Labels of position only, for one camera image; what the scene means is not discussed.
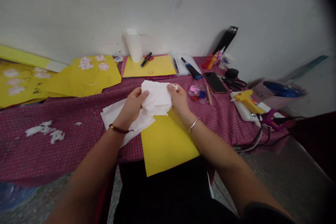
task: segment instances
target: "silver bangle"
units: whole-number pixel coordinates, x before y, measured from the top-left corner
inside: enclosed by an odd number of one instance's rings
[[[196,122],[198,121],[199,117],[197,117],[197,119],[192,123],[190,129],[189,129],[189,133],[191,132],[191,129],[195,126]]]

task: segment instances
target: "paper roll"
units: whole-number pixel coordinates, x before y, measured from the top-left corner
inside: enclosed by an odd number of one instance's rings
[[[137,33],[135,29],[127,29],[125,32],[125,37],[133,62],[142,61],[143,55],[141,36]]]

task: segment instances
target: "person's right hand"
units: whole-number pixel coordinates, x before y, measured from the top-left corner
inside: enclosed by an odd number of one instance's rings
[[[167,86],[167,89],[171,96],[173,109],[175,114],[188,127],[190,121],[192,123],[196,119],[196,116],[189,109],[187,92],[179,84],[174,83],[174,85],[178,86],[177,90],[175,90],[172,85]]]

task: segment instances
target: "wrist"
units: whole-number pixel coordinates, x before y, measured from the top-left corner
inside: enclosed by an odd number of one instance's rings
[[[116,120],[114,120],[112,124],[114,127],[117,127],[119,129],[129,130],[132,122],[129,120],[122,120],[122,119],[117,118]]]
[[[190,110],[183,113],[182,115],[182,122],[186,128],[190,128],[192,123],[197,119],[197,117],[192,113]]]

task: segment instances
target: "bracelet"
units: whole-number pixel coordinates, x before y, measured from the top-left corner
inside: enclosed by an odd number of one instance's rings
[[[117,128],[117,127],[114,127],[112,124],[110,124],[109,125],[109,127],[111,128],[111,129],[113,129],[114,131],[117,131],[117,132],[119,132],[119,133],[123,133],[123,134],[127,134],[128,132],[131,132],[131,131],[133,131],[134,132],[134,130],[122,130],[122,129],[119,129],[119,128]]]
[[[197,120],[199,119],[199,117],[197,117],[197,119],[192,123],[190,129],[189,129],[189,133],[191,132],[191,129],[195,126]]]

